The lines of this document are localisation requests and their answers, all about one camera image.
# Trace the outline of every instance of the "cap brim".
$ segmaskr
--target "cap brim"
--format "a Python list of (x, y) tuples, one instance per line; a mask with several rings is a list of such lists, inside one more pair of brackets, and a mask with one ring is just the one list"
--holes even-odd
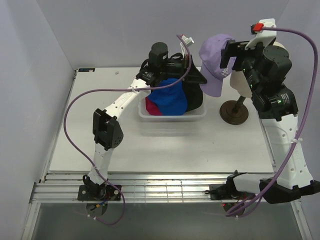
[(203, 63), (201, 65), (200, 72), (207, 81), (206, 84), (200, 84), (201, 90), (211, 97), (220, 97), (222, 92), (223, 80), (214, 77)]

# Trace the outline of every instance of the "blue cloth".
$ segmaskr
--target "blue cloth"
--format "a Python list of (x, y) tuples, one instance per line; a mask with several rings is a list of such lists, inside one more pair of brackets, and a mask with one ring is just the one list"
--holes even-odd
[[(168, 78), (162, 81), (159, 87), (167, 86), (177, 80), (176, 78)], [(182, 81), (168, 88), (154, 90), (148, 98), (157, 105), (160, 112), (165, 116), (183, 115), (188, 107), (187, 98), (182, 88)]]

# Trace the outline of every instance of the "gray wall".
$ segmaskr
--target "gray wall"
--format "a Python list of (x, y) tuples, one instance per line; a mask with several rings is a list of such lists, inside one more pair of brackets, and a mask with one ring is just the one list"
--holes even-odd
[[(308, 34), (320, 50), (320, 2), (318, 0), (290, 0), (278, 27), (292, 28)], [(309, 43), (299, 36), (279, 33), (278, 39), (290, 52), (292, 69), (286, 84), (296, 96), (300, 120), (309, 93), (313, 71), (313, 50)], [(302, 147), (305, 161), (315, 180), (320, 181), (320, 76), (317, 77), (310, 113), (302, 133)], [(320, 239), (320, 193), (302, 199), (302, 207), (313, 239)]]
[(0, 239), (20, 238), (73, 70), (36, 0), (0, 0)]
[(192, 36), (195, 64), (209, 37), (248, 40), (250, 25), (279, 19), (289, 0), (37, 0), (74, 69), (140, 66), (155, 42), (180, 51), (176, 34)]

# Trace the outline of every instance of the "white table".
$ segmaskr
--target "white table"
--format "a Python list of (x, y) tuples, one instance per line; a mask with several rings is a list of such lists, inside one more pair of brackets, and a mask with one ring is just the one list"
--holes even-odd
[[(78, 72), (70, 99), (98, 88), (127, 88), (138, 68), (96, 68)], [(120, 96), (120, 92), (91, 93), (79, 99), (69, 112), (67, 130), (74, 142), (90, 157), (95, 144), (92, 118), (95, 109), (103, 109)], [(110, 172), (118, 173), (272, 173), (270, 153), (254, 106), (244, 104), (249, 118), (242, 125), (230, 125), (219, 114), (227, 100), (237, 100), (238, 93), (223, 83), (222, 96), (205, 98), (207, 114), (195, 122), (142, 122), (138, 107), (121, 121), (122, 143), (114, 150)], [(148, 131), (148, 129), (167, 131)], [(90, 163), (68, 142), (60, 130), (49, 172), (88, 172)]]

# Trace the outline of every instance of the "plastic bin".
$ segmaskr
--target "plastic bin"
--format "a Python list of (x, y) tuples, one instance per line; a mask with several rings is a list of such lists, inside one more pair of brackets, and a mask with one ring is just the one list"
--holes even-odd
[(198, 121), (207, 113), (206, 95), (203, 94), (203, 102), (200, 107), (192, 111), (188, 111), (181, 116), (154, 116), (150, 115), (146, 110), (146, 101), (142, 100), (138, 105), (139, 116), (146, 122), (191, 122)]

